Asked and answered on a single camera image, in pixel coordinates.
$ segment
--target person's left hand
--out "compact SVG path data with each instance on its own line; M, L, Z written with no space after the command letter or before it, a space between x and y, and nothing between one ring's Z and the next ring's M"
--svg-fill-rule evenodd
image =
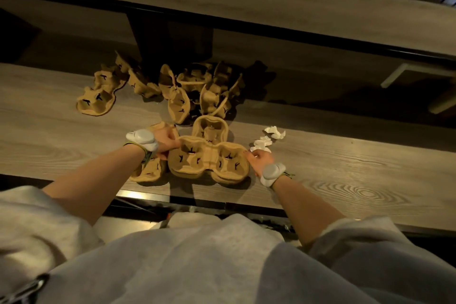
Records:
M175 139L172 128L169 126L154 130L154 136L158 142L157 156L162 160L168 160L168 151L181 146L180 140Z

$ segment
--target gray shirt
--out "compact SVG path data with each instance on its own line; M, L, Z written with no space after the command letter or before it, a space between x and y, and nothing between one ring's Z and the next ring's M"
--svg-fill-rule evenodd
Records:
M305 254L241 215L103 245L33 187L0 212L0 296L49 272L39 304L456 303L456 269L387 217L336 221Z

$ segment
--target person's left arm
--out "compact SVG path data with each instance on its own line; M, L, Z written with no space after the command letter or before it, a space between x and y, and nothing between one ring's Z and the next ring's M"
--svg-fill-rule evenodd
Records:
M162 158L164 152L180 145L170 128L156 130L154 136ZM68 213L93 226L144 157L142 146L127 144L58 178L43 191Z

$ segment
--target white wrist device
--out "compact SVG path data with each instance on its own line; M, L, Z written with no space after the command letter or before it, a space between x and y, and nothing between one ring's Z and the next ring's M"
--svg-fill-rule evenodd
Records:
M272 184L280 177L286 170L286 167L283 163L272 163L267 165L265 169L263 169L263 175L260 178L261 184L270 188Z
M158 142L155 140L154 133L147 129L131 131L126 134L127 140L137 143L148 152L151 152L151 157L157 153Z

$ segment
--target sleeve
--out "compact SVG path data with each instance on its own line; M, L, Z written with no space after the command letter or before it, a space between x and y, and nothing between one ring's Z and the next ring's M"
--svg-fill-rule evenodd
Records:
M0 297L103 245L87 221L33 186L0 192Z
M456 303L456 269L413 245L385 216L332 223L309 255L382 303L393 296Z

